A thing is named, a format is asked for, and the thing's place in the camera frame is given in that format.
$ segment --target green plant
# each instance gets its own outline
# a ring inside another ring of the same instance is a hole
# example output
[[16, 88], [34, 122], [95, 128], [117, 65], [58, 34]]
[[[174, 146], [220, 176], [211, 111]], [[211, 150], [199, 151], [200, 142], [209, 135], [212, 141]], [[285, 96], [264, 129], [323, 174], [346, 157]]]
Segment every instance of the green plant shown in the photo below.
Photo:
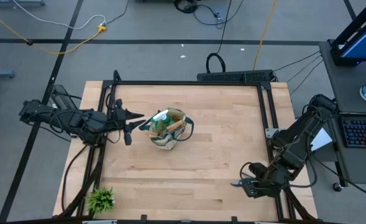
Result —
[[94, 212], [94, 215], [107, 212], [115, 206], [114, 193], [112, 192], [112, 189], [95, 189], [91, 195], [86, 197], [86, 199], [88, 202], [88, 211]]

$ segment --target wooden tabletop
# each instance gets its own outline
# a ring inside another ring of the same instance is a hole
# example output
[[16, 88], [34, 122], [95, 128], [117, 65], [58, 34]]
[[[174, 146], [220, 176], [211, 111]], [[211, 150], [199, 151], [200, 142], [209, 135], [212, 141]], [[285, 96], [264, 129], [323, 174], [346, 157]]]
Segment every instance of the wooden tabletop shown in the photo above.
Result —
[[[97, 108], [102, 82], [86, 82], [81, 109]], [[295, 120], [286, 83], [272, 83], [272, 93], [280, 128]], [[268, 109], [267, 94], [263, 93]], [[119, 85], [116, 97], [123, 108], [145, 114], [178, 108], [195, 122], [190, 140], [178, 142], [171, 151], [156, 148], [138, 129], [132, 145], [123, 136], [117, 144], [107, 143], [100, 187], [112, 188], [116, 207], [96, 218], [149, 220], [231, 220], [277, 221], [274, 198], [248, 198], [242, 188], [230, 182], [239, 179], [245, 162], [268, 164], [257, 88], [255, 86], [172, 86]], [[118, 132], [110, 133], [115, 141]], [[73, 139], [66, 166], [83, 147]], [[79, 191], [88, 150], [72, 165], [66, 185], [68, 205]], [[309, 184], [304, 169], [293, 182]], [[299, 201], [317, 216], [311, 188], [292, 189]], [[283, 208], [288, 217], [285, 196]], [[61, 186], [54, 214], [61, 213]]]

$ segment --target computer keyboard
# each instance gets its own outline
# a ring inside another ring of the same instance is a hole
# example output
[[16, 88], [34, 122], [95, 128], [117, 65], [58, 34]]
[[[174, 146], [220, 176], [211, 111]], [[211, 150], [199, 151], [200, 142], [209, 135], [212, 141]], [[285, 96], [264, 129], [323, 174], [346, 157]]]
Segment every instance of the computer keyboard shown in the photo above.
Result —
[[240, 72], [200, 73], [196, 76], [202, 82], [270, 82], [274, 79], [272, 70], [255, 70]]
[[343, 117], [341, 125], [347, 147], [366, 147], [366, 116]]

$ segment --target yellow cable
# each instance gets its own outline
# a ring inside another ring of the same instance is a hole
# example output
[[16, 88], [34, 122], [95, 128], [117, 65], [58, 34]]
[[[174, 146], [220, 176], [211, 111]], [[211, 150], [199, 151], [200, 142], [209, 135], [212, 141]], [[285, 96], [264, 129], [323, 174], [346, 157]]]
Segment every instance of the yellow cable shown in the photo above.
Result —
[[[26, 39], [25, 37], [23, 37], [22, 35], [20, 35], [17, 31], [15, 31], [12, 27], [8, 26], [1, 18], [0, 18], [0, 23], [3, 24], [6, 28], [8, 28], [13, 34], [15, 34], [16, 36], [18, 36], [20, 39], [24, 40], [25, 42], [29, 43], [29, 40]], [[71, 50], [67, 50], [65, 52], [52, 52], [52, 51], [49, 51], [41, 46], [36, 46], [36, 45], [32, 45], [33, 47], [37, 48], [37, 49], [40, 49], [40, 50], [43, 50], [44, 52], [46, 53], [49, 53], [49, 54], [54, 54], [54, 55], [61, 55], [61, 54], [67, 54], [67, 53], [70, 53], [74, 50], [76, 50], [78, 47], [80, 47], [82, 44], [84, 43], [87, 43], [91, 40], [93, 40], [94, 38], [96, 38], [101, 32], [105, 31], [106, 30], [106, 27], [104, 26], [98, 26], [98, 31], [95, 35], [93, 35], [92, 37], [90, 37], [89, 39], [83, 41], [82, 43], [78, 44], [76, 47], [72, 48]]]
[[253, 70], [255, 70], [256, 63], [257, 63], [257, 57], [260, 53], [260, 49], [262, 48], [263, 39], [265, 37], [265, 33], [267, 33], [268, 25], [270, 23], [272, 15], [274, 14], [274, 9], [275, 9], [276, 4], [277, 4], [277, 0], [274, 0], [274, 3], [272, 4], [272, 9], [271, 9], [270, 15], [268, 15], [267, 23], [265, 24], [265, 27], [264, 27], [262, 39], [260, 40], [260, 44], [258, 45], [258, 49], [257, 49], [256, 57], [255, 57], [255, 63], [253, 64]]

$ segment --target white cable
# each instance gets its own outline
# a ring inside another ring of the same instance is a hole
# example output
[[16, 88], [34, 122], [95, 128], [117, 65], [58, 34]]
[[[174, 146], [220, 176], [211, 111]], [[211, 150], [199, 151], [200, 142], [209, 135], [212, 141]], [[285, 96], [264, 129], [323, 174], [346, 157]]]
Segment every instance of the white cable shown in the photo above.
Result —
[[30, 15], [30, 16], [32, 16], [33, 18], [35, 18], [35, 19], [37, 19], [37, 20], [39, 20], [39, 21], [41, 21], [41, 22], [47, 22], [47, 23], [50, 23], [50, 24], [55, 24], [55, 25], [60, 25], [60, 26], [65, 26], [65, 27], [68, 27], [68, 28], [71, 28], [71, 29], [82, 29], [82, 28], [84, 28], [93, 18], [95, 18], [95, 17], [102, 17], [102, 18], [104, 18], [104, 20], [103, 20], [103, 22], [101, 23], [101, 24], [106, 24], [106, 17], [105, 16], [103, 16], [103, 15], [94, 15], [94, 16], [92, 16], [85, 24], [83, 24], [83, 26], [81, 26], [81, 27], [78, 27], [78, 28], [76, 28], [76, 27], [70, 27], [70, 26], [68, 26], [67, 24], [62, 24], [62, 23], [58, 23], [58, 22], [52, 22], [52, 21], [46, 21], [46, 20], [44, 20], [44, 19], [40, 19], [40, 18], [38, 18], [38, 17], [36, 17], [36, 16], [34, 16], [34, 15], [32, 15], [29, 11], [27, 11], [26, 9], [24, 9], [22, 6], [20, 6], [20, 4], [18, 4], [17, 3], [17, 1], [16, 0], [13, 0], [14, 1], [14, 3], [18, 6], [18, 7], [20, 7], [20, 9], [22, 9], [24, 12], [26, 12], [28, 15]]

